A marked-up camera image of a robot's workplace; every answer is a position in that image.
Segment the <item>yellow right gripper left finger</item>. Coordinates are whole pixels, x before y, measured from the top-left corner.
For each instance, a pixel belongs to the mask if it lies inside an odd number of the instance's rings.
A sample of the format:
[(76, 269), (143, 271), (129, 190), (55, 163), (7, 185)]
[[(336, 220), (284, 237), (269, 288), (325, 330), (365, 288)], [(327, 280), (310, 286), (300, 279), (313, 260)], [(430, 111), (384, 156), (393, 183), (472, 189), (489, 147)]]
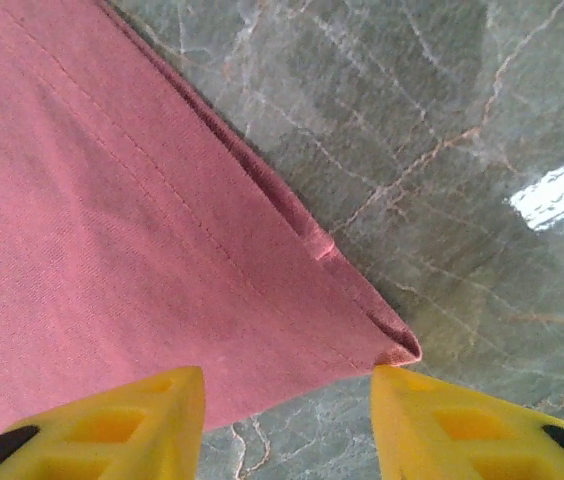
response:
[(203, 372), (173, 370), (53, 408), (0, 434), (0, 480), (195, 480)]

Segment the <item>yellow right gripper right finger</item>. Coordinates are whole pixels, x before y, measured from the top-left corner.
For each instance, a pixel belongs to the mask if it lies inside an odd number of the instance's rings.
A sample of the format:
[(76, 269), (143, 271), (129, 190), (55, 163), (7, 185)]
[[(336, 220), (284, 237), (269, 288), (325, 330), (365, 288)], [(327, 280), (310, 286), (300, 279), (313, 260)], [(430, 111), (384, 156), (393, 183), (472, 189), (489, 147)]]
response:
[(564, 420), (406, 369), (371, 375), (381, 480), (564, 480)]

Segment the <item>maroon t-shirt with white print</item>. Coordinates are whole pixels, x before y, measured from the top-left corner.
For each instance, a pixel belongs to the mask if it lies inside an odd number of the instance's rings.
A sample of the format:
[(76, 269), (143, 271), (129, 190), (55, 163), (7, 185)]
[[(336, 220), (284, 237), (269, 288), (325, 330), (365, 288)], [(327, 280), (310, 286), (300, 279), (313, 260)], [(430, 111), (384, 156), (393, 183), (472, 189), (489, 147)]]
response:
[(0, 0), (0, 432), (188, 365), (215, 429), (420, 356), (281, 178), (102, 0)]

